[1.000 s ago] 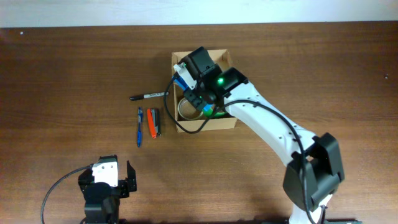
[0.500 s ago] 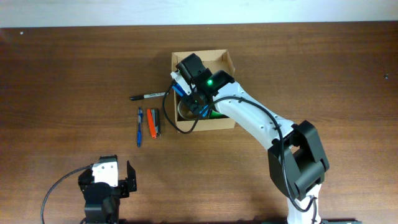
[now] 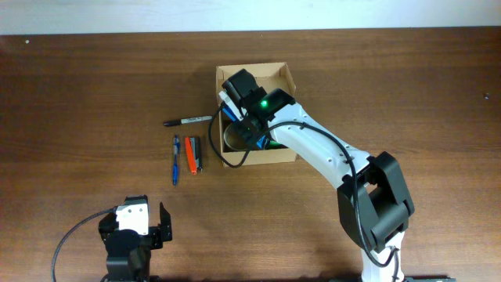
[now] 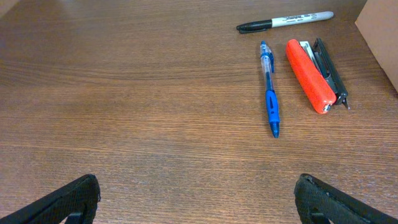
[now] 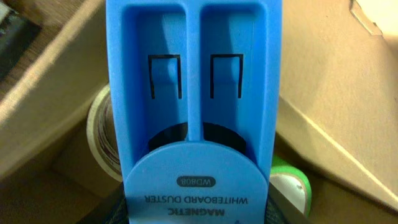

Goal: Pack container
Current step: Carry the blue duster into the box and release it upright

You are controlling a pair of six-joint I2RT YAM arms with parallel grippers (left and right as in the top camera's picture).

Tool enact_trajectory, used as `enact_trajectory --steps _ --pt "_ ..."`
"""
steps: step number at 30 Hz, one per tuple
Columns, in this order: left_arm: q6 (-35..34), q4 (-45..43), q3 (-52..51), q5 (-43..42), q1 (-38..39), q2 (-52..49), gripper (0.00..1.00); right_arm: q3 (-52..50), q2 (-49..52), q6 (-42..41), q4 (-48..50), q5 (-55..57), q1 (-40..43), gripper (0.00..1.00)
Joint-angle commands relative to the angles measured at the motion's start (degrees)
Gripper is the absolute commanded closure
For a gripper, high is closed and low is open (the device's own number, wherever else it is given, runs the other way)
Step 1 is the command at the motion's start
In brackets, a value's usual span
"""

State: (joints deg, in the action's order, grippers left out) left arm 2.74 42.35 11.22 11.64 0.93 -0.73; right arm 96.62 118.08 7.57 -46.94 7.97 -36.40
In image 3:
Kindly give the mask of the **brown cardboard box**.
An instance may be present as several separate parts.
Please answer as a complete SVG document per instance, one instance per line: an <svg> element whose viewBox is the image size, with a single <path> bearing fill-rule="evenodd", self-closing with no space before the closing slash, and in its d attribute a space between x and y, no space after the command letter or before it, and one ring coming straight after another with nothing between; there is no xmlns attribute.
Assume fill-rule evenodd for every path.
<svg viewBox="0 0 501 282"><path fill-rule="evenodd" d="M226 65L216 67L216 84L215 97L217 103L220 104L222 99L219 96L223 90L222 84L237 71L245 69L250 72L258 86L262 86L266 92L271 92L274 89L280 88L290 94L295 95L296 85L294 84L289 66L286 62L280 63L254 63L240 65ZM237 151L228 147L225 143L224 132L229 126L230 120L225 114L220 113L214 126L218 127L217 137L219 141L215 143L221 155L231 164L237 165L243 158L245 151ZM272 163L294 162L297 154L289 148L276 148L269 150L252 150L243 165L263 165Z"/></svg>

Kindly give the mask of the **white masking tape roll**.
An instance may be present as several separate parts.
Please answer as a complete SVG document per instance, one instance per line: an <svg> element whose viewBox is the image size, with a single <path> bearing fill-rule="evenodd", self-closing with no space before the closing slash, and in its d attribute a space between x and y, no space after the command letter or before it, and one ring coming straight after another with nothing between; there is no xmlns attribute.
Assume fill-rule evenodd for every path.
<svg viewBox="0 0 501 282"><path fill-rule="evenodd" d="M225 128L223 139L225 145L233 151L245 151L248 148L248 129L240 121L235 121Z"/></svg>

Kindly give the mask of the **blue plastic staple case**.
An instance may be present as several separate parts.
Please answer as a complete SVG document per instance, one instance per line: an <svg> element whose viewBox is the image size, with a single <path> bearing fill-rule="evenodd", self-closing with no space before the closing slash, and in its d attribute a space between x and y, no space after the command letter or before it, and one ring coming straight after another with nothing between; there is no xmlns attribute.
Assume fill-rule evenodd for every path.
<svg viewBox="0 0 501 282"><path fill-rule="evenodd" d="M240 122L242 122L244 124L244 126L248 129L248 132L249 132L247 134L247 144L248 144L248 147L250 146L250 147L252 147L253 149L256 149L256 150L263 150L263 149L265 149L266 146L267 146L267 144L268 144L268 142L269 142L269 138L267 136L262 136L254 144L251 143L254 140L254 138L260 132L262 132L264 130L263 127L262 127L261 122L255 116L253 116L253 115L246 115L243 118L243 120L240 121Z"/></svg>

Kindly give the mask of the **green tape roll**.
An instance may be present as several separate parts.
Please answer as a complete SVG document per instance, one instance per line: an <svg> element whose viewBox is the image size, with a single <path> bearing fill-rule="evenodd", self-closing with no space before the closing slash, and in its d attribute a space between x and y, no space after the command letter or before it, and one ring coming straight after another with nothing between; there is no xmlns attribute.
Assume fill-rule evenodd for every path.
<svg viewBox="0 0 501 282"><path fill-rule="evenodd" d="M267 150L278 150L278 149L284 149L286 146L284 146L281 143L277 143L276 141L270 140L266 146Z"/></svg>

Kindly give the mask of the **black permanent marker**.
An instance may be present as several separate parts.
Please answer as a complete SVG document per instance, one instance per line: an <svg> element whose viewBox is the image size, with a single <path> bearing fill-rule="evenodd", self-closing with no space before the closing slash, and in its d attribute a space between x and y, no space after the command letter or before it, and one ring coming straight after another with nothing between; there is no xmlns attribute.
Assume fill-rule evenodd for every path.
<svg viewBox="0 0 501 282"><path fill-rule="evenodd" d="M163 126L174 127L174 126L185 125L185 124L190 124L190 123L210 121L211 119L212 119L212 116L186 117L186 118L180 118L180 119L175 119L175 120L170 120L170 121L164 121Z"/></svg>

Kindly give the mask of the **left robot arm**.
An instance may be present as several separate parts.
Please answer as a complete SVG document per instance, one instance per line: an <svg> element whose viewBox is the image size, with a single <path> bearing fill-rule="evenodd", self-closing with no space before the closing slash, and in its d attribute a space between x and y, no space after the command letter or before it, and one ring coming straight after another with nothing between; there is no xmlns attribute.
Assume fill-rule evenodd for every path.
<svg viewBox="0 0 501 282"><path fill-rule="evenodd" d="M98 231L107 252L104 281L160 280L150 273L150 260L153 250L172 240L171 215L163 205L160 223L150 226L148 197L126 197L100 220Z"/></svg>

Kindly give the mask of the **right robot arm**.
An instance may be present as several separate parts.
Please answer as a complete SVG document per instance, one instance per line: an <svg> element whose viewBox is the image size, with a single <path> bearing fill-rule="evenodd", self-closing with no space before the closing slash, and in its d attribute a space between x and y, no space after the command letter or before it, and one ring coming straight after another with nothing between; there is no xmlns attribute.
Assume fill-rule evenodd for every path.
<svg viewBox="0 0 501 282"><path fill-rule="evenodd" d="M282 89L267 92L245 69L227 78L221 108L249 149L270 141L305 159L336 190L340 223L362 252L362 281L404 281L401 246L415 208L398 161L336 137Z"/></svg>

